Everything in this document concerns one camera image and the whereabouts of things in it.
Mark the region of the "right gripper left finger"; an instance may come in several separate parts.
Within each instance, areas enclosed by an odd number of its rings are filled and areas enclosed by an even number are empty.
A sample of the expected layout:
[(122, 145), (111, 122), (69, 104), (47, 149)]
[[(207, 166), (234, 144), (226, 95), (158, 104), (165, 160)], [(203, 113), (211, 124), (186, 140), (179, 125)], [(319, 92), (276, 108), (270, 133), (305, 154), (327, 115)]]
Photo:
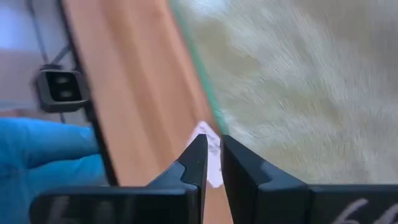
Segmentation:
[(64, 187), (30, 205), (31, 223), (202, 223), (208, 143), (199, 134), (144, 187)]

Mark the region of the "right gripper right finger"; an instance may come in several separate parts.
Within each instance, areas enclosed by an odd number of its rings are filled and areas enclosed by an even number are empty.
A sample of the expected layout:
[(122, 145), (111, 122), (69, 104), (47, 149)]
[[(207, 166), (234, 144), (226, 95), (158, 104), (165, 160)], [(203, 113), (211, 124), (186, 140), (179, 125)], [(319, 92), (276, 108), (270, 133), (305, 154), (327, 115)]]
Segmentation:
[(397, 223), (397, 186), (307, 184), (232, 138), (221, 169), (234, 223)]

